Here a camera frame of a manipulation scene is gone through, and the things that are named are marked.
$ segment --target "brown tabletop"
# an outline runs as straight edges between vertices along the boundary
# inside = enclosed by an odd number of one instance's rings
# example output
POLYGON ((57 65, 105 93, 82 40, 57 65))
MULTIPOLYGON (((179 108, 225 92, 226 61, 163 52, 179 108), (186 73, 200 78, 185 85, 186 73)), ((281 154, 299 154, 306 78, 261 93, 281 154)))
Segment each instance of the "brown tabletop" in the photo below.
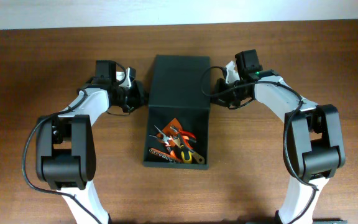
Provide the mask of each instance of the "brown tabletop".
MULTIPOLYGON (((358 223, 358 20, 0 30, 0 223, 75 222, 60 196, 26 186, 21 156, 36 119, 71 103, 94 75, 95 60, 136 68, 150 90, 157 54, 205 55, 212 65, 225 65, 248 49, 257 49, 264 69, 278 71, 307 99, 338 108, 347 161, 325 186, 314 217, 358 223)), ((219 76, 215 71, 213 82, 219 76)), ((103 114, 93 126, 94 184, 114 221, 274 216, 289 174, 283 123, 266 106, 211 107, 206 171, 144 167, 147 114, 146 107, 128 117, 103 114)), ((47 187, 36 178, 34 146, 29 177, 47 187)))

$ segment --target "black lid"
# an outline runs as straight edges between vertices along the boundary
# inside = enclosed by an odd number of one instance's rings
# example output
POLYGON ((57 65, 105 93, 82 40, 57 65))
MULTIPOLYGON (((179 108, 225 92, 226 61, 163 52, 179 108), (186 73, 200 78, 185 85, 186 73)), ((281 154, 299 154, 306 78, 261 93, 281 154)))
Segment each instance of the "black lid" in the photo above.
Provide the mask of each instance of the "black lid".
MULTIPOLYGON (((201 75, 209 66, 209 57, 157 55, 149 106, 209 110, 210 99, 201 92, 201 75)), ((210 92, 209 72, 203 89, 210 92)))

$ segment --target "toolbox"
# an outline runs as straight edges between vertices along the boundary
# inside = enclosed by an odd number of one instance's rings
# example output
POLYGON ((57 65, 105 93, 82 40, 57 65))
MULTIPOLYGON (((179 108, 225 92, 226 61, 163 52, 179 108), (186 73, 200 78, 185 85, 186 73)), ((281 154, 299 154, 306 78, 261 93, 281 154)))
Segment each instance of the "toolbox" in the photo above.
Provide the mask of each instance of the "toolbox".
MULTIPOLYGON (((210 99, 201 92, 201 75, 208 68, 209 57, 158 55, 149 96, 143 165, 179 169, 208 168, 208 121, 210 99), (193 149, 204 157, 204 164, 177 164, 151 154, 150 148, 165 151, 164 144, 156 141, 156 127, 163 129, 176 118, 183 130, 196 136, 193 149)), ((210 92, 210 74, 206 74, 203 89, 210 92)))

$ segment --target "black box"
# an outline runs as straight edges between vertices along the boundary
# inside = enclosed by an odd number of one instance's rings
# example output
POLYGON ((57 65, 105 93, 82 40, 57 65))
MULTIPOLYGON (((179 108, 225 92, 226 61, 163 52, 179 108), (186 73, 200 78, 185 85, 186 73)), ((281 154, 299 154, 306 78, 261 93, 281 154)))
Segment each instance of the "black box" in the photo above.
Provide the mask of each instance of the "black box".
MULTIPOLYGON (((201 75, 209 67, 209 57, 158 55, 155 59, 153 82, 149 98, 149 118, 143 165, 182 169, 208 169, 208 120, 210 99, 201 92, 201 75), (151 147, 166 152, 165 146, 149 135, 154 127, 163 129, 173 118, 184 131, 193 133, 197 143, 191 144, 205 158, 205 164, 174 164, 149 152, 151 147)), ((203 89, 210 92, 210 74, 206 74, 203 89)))

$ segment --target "white wall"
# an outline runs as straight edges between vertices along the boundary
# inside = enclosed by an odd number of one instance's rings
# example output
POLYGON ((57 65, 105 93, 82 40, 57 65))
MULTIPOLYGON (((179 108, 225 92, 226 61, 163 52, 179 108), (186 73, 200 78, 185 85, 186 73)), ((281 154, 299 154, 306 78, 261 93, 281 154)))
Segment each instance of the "white wall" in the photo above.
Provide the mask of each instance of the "white wall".
POLYGON ((0 29, 358 19, 358 0, 0 0, 0 29))

